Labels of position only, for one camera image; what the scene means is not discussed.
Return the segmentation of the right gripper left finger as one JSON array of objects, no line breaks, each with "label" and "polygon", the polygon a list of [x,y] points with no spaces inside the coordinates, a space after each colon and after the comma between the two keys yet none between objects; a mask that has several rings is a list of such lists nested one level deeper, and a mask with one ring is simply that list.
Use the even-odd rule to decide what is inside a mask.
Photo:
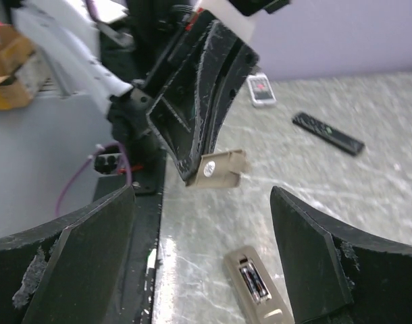
[{"label": "right gripper left finger", "polygon": [[0,239],[0,323],[102,323],[134,221],[129,186]]}]

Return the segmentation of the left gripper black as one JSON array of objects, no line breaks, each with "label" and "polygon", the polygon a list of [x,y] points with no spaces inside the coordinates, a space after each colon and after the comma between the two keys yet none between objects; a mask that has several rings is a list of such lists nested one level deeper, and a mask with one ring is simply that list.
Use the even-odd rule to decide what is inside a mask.
[{"label": "left gripper black", "polygon": [[238,91],[259,56],[212,13],[183,19],[142,86],[131,92],[131,112],[146,113],[172,156],[182,180],[214,151],[217,136]]}]

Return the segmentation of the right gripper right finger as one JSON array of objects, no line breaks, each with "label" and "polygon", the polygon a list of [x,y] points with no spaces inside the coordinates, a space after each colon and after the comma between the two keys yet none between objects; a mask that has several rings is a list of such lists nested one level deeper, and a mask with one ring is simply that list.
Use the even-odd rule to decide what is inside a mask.
[{"label": "right gripper right finger", "polygon": [[412,323],[412,246],[273,187],[272,221],[297,323]]}]

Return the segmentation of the white remote with blue button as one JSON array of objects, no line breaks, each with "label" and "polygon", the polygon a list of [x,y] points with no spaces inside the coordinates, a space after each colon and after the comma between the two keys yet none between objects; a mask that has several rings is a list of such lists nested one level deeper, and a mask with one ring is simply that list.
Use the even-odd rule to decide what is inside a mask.
[{"label": "white remote with blue button", "polygon": [[292,314],[254,247],[246,245],[228,252],[224,255],[224,267],[247,323],[294,323]]}]

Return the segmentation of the beige battery cover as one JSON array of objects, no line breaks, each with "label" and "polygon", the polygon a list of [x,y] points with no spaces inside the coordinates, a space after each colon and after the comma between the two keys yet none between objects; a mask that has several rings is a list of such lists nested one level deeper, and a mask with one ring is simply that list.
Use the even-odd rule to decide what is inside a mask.
[{"label": "beige battery cover", "polygon": [[199,169],[187,182],[192,188],[236,188],[248,172],[247,153],[242,149],[203,155]]}]

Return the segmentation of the black battery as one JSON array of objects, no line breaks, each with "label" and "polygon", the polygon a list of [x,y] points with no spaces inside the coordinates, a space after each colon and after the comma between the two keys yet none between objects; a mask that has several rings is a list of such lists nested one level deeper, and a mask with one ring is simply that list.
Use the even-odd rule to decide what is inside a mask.
[{"label": "black battery", "polygon": [[259,293],[258,293],[258,290],[257,290],[257,286],[255,284],[255,281],[254,281],[252,271],[250,270],[249,267],[241,267],[240,268],[240,273],[242,275],[242,278],[244,279],[244,282],[246,283],[246,285],[249,289],[249,292],[250,292],[253,300],[255,302],[258,302],[259,301]]},{"label": "black battery", "polygon": [[258,293],[259,293],[259,301],[260,301],[267,294],[267,291],[265,289],[265,286],[264,286],[261,278],[259,277],[259,275],[257,273],[257,270],[252,265],[248,265],[247,267],[249,267],[250,270],[253,273],[253,277],[254,277],[255,284],[257,286],[257,290],[258,290]]}]

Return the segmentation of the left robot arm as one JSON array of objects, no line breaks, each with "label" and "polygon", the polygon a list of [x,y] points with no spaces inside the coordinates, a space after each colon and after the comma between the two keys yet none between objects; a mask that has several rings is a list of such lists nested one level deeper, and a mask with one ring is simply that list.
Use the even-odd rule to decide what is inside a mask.
[{"label": "left robot arm", "polygon": [[132,164],[163,147],[187,186],[231,188],[241,149],[214,151],[256,66],[237,1],[10,1],[14,26],[87,91]]}]

